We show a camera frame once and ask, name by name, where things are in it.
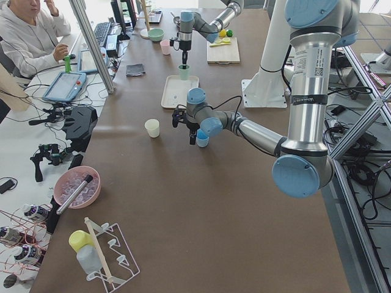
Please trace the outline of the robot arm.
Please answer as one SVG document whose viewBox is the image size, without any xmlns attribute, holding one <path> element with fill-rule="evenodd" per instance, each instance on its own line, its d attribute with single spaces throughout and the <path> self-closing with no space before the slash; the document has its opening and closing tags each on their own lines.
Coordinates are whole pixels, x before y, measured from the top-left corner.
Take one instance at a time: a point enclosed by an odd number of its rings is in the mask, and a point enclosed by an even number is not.
<svg viewBox="0 0 391 293">
<path fill-rule="evenodd" d="M 272 12 L 259 72 L 254 76 L 256 93 L 280 87 L 289 53 L 294 70 L 288 82 L 290 119 L 282 136 L 242 116 L 220 111 L 206 102 L 203 89 L 190 89 L 186 104 L 177 106 L 172 124 L 185 124 L 190 143 L 197 131 L 209 137 L 228 129 L 261 152 L 274 156 L 272 177 L 285 194 L 304 198 L 327 185 L 334 163 L 323 143 L 323 121 L 328 102 L 332 50 L 356 41 L 359 1 L 277 1 Z"/>
<path fill-rule="evenodd" d="M 182 65 L 187 65 L 188 51 L 191 50 L 192 32 L 197 31 L 208 42 L 214 43 L 218 33 L 229 25 L 229 22 L 241 14 L 244 8 L 244 1 L 222 1 L 226 4 L 225 10 L 213 21 L 207 23 L 199 12 L 182 10 L 180 13 L 180 26 L 175 38 L 170 39 L 170 46 L 179 42 L 179 49 L 182 50 Z"/>
</svg>

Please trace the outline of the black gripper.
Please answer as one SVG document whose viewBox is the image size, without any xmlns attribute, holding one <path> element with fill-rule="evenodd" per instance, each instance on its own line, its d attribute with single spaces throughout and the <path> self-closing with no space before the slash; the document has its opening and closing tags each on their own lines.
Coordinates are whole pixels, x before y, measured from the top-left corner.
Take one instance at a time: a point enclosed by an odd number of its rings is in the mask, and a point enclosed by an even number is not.
<svg viewBox="0 0 391 293">
<path fill-rule="evenodd" d="M 172 114 L 172 126 L 177 128 L 179 123 L 185 124 L 187 126 L 189 129 L 189 144 L 195 145 L 197 130 L 200 128 L 200 126 L 198 123 L 189 120 L 186 109 L 180 108 L 180 105 L 174 109 Z"/>
<path fill-rule="evenodd" d="M 187 65 L 188 51 L 191 50 L 192 41 L 182 40 L 180 37 L 172 37 L 169 39 L 169 45 L 173 47 L 175 51 L 182 51 L 183 65 Z"/>
</svg>

